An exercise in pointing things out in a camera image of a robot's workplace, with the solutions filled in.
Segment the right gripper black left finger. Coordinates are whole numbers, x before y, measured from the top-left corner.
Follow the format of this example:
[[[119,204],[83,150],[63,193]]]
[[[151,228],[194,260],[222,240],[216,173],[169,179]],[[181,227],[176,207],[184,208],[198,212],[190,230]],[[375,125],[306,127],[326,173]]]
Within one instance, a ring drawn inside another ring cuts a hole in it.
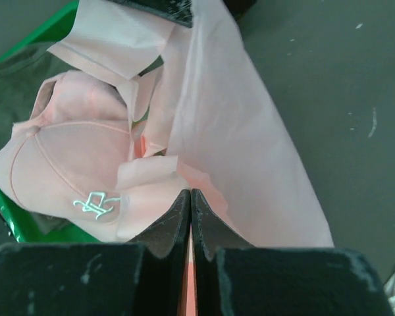
[[[187,256],[190,235],[190,191],[182,190],[170,208],[143,232],[125,244],[138,257],[149,251],[157,259],[174,257],[184,260]]]

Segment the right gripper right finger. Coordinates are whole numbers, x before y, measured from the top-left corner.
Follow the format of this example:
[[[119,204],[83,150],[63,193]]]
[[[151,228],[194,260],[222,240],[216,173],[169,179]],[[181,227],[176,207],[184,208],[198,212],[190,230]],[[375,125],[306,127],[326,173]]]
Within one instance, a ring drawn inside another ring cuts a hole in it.
[[[192,189],[191,203],[192,240],[197,261],[211,261],[221,248],[255,247],[213,212],[201,190]]]

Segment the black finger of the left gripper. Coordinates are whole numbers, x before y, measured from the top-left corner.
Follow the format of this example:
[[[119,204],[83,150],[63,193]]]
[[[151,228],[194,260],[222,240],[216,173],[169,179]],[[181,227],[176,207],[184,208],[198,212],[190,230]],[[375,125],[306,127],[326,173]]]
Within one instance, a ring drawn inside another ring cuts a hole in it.
[[[193,26],[190,0],[112,0],[112,2],[154,14],[187,28]]]

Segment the pink plastic bag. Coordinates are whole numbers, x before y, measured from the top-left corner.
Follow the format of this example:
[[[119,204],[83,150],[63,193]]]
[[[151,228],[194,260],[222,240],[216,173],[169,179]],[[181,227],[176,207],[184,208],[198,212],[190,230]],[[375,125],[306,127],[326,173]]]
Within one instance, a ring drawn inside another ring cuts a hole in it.
[[[222,1],[177,1],[190,27],[112,1],[81,1],[54,56],[126,103],[120,211],[100,240],[127,241],[197,188],[255,246],[329,248],[329,224],[237,25]]]

